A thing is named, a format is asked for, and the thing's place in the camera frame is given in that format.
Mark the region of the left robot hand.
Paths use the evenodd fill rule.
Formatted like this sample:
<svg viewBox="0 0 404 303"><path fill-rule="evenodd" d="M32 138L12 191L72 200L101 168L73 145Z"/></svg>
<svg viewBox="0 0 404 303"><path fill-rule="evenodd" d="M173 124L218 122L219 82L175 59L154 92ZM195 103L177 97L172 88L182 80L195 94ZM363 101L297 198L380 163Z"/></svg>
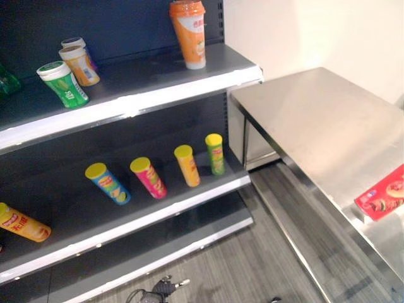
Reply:
<svg viewBox="0 0 404 303"><path fill-rule="evenodd" d="M171 275L167 275L161 278L152 288L152 292L157 293L164 299L166 299L171 296L178 288L185 287L191 282L191 280L188 278L179 282L172 282L171 278Z"/></svg>

